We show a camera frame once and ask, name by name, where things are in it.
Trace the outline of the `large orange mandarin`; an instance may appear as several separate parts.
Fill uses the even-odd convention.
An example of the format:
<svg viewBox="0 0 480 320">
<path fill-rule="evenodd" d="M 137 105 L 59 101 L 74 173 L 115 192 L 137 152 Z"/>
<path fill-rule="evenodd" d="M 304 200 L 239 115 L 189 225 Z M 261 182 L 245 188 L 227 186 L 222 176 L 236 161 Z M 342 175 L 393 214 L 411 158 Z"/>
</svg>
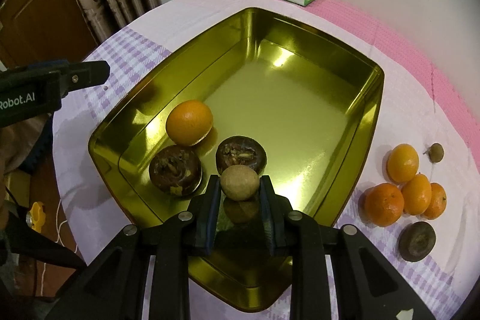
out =
<svg viewBox="0 0 480 320">
<path fill-rule="evenodd" d="M 404 212 L 403 194 L 393 184 L 379 184 L 366 193 L 364 212 L 373 224 L 378 227 L 388 227 Z"/>
</svg>

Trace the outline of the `small orange mandarin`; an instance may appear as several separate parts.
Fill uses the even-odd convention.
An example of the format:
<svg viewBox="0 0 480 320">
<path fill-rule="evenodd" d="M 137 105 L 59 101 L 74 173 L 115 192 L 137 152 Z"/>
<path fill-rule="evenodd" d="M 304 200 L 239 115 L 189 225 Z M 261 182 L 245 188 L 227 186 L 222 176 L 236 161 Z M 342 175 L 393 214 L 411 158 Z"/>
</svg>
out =
<svg viewBox="0 0 480 320">
<path fill-rule="evenodd" d="M 416 149 L 409 144 L 400 144 L 394 147 L 386 161 L 386 172 L 396 184 L 410 181 L 416 175 L 418 167 L 418 154 Z"/>
<path fill-rule="evenodd" d="M 409 215 L 423 214 L 431 203 L 431 183 L 423 174 L 416 174 L 401 188 L 403 211 Z"/>
<path fill-rule="evenodd" d="M 443 214 L 447 207 L 447 194 L 438 183 L 431 184 L 431 199 L 430 204 L 423 213 L 423 217 L 429 220 L 434 220 Z"/>
</svg>

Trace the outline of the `tan longan fruit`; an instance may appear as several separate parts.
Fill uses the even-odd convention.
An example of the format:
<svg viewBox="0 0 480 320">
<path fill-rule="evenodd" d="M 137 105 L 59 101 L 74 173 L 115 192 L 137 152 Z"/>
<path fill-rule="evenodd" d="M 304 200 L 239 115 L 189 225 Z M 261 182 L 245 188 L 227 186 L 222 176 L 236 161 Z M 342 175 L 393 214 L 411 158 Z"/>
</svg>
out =
<svg viewBox="0 0 480 320">
<path fill-rule="evenodd" d="M 220 182 L 225 196 L 236 202 L 251 198 L 260 187 L 258 174 L 245 165 L 234 165 L 225 169 L 220 176 Z"/>
</svg>

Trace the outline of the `brown wooden door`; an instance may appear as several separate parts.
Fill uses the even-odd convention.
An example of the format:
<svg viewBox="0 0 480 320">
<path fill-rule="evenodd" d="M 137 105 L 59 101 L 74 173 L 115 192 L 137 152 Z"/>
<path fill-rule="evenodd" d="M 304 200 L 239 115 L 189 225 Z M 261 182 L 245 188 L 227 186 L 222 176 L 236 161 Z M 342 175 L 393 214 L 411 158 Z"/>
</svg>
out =
<svg viewBox="0 0 480 320">
<path fill-rule="evenodd" d="M 1 62 L 8 69 L 80 62 L 97 46 L 77 0 L 1 0 Z"/>
</svg>

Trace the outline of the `pink purple checked tablecloth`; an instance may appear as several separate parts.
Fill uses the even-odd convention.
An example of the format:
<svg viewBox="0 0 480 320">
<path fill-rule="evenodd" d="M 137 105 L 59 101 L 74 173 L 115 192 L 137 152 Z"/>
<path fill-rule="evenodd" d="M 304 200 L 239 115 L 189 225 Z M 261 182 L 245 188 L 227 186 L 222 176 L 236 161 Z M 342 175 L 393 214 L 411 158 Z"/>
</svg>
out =
<svg viewBox="0 0 480 320">
<path fill-rule="evenodd" d="M 89 157 L 93 130 L 168 54 L 245 7 L 273 10 L 324 30 L 385 72 L 373 147 L 354 197 L 382 178 L 382 160 L 390 146 L 443 146 L 441 163 L 421 162 L 421 170 L 448 195 L 447 209 L 433 221 L 437 242 L 431 255 L 415 264 L 402 262 L 394 252 L 394 227 L 366 233 L 436 318 L 451 319 L 479 277 L 479 121 L 430 60 L 381 22 L 339 0 L 316 0 L 306 7 L 281 0 L 172 0 L 101 44 L 92 58 L 109 62 L 112 73 L 106 85 L 70 93 L 54 117 L 58 190 L 80 253 L 93 260 L 127 222 Z"/>
</svg>

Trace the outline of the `yellow plastic object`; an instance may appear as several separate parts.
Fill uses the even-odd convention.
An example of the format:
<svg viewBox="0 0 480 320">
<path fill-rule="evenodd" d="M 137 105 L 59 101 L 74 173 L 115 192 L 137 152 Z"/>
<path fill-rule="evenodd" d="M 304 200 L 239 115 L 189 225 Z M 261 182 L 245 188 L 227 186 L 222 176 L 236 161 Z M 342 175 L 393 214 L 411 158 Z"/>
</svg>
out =
<svg viewBox="0 0 480 320">
<path fill-rule="evenodd" d="M 35 232 L 41 233 L 46 222 L 46 213 L 42 202 L 34 202 L 26 214 L 26 223 Z"/>
</svg>

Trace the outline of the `small orange mandarin behind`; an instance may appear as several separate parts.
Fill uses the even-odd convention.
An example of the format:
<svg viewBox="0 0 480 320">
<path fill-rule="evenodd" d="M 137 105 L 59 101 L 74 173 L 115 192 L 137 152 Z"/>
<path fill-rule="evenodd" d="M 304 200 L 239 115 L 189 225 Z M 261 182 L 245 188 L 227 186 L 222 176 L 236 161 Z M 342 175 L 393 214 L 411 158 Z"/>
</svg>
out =
<svg viewBox="0 0 480 320">
<path fill-rule="evenodd" d="M 386 172 L 396 184 L 410 181 L 416 175 L 418 167 L 418 154 L 416 149 L 409 144 L 400 144 L 394 147 L 386 161 Z"/>
</svg>

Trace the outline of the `green longan with stem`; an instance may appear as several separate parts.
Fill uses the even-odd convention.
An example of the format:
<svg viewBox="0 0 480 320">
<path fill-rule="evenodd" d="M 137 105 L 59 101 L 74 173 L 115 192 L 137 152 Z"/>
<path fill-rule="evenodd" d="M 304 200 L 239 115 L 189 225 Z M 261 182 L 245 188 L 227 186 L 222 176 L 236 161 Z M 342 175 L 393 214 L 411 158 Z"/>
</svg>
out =
<svg viewBox="0 0 480 320">
<path fill-rule="evenodd" d="M 435 164 L 440 163 L 443 160 L 445 152 L 443 146 L 440 143 L 435 142 L 426 149 L 424 154 L 427 155 L 431 163 Z"/>
</svg>

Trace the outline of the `gold red toffee tin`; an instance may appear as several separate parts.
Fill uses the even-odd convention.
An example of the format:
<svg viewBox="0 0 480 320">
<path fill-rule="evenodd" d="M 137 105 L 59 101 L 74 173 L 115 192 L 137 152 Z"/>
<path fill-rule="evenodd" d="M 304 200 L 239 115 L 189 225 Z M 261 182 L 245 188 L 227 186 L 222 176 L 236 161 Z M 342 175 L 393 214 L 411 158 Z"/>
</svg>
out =
<svg viewBox="0 0 480 320">
<path fill-rule="evenodd" d="M 377 63 L 325 29 L 247 8 L 149 72 L 95 129 L 89 154 L 132 222 L 161 224 L 188 201 L 156 188 L 148 167 L 171 144 L 170 112 L 197 99 L 213 114 L 213 133 L 197 148 L 205 176 L 216 173 L 219 143 L 248 136 L 266 151 L 274 191 L 331 226 L 366 162 L 384 79 Z"/>
</svg>

